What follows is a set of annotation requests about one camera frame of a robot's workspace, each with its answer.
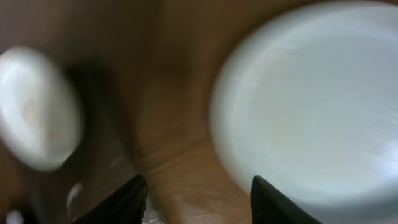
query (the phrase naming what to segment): white round object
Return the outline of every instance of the white round object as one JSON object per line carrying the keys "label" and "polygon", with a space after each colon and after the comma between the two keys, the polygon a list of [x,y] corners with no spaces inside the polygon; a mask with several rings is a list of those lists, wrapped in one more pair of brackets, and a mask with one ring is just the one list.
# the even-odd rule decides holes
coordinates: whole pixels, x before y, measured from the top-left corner
{"label": "white round object", "polygon": [[60,71],[42,54],[14,47],[0,56],[0,132],[37,170],[55,170],[76,149],[81,111]]}
{"label": "white round object", "polygon": [[211,128],[244,189],[260,175],[297,204],[398,197],[397,21],[389,4],[327,3],[238,47],[216,84]]}

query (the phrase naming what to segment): white disc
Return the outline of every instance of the white disc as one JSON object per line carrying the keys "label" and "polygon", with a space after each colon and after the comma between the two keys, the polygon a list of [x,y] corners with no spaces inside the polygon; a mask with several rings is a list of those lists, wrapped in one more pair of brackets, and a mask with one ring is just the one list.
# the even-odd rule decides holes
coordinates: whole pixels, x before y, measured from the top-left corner
{"label": "white disc", "polygon": [[211,127],[247,191],[261,175],[293,201],[398,195],[398,7],[329,3],[266,24],[228,60]]}
{"label": "white disc", "polygon": [[42,54],[14,47],[0,57],[0,131],[11,152],[54,170],[76,149],[81,113],[74,92]]}

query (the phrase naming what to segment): brown surface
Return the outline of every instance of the brown surface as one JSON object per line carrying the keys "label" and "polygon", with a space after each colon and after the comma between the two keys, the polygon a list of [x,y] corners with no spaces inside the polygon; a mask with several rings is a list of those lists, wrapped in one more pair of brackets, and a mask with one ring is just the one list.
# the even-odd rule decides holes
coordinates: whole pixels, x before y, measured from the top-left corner
{"label": "brown surface", "polygon": [[[26,44],[61,66],[102,61],[128,108],[136,163],[167,220],[251,223],[249,197],[223,169],[210,140],[211,87],[246,34],[309,2],[1,0],[0,51]],[[98,198],[87,200],[93,205]]]}

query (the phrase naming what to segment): black object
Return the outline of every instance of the black object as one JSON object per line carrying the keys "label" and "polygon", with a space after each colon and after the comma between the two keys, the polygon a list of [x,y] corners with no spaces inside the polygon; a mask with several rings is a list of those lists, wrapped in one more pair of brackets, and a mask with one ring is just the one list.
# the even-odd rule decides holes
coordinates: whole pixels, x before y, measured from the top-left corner
{"label": "black object", "polygon": [[147,192],[146,181],[137,175],[74,224],[141,224]]}
{"label": "black object", "polygon": [[253,178],[250,192],[253,224],[319,224],[260,176]]}

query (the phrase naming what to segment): brown background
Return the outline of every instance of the brown background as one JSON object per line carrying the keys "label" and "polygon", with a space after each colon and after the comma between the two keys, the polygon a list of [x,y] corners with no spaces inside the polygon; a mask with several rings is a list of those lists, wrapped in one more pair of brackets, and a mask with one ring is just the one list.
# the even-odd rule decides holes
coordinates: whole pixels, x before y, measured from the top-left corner
{"label": "brown background", "polygon": [[[0,52],[29,45],[61,67],[101,61],[128,110],[133,150],[170,223],[251,223],[249,197],[208,132],[214,79],[266,20],[312,0],[0,0]],[[0,217],[24,198],[0,149]]]}

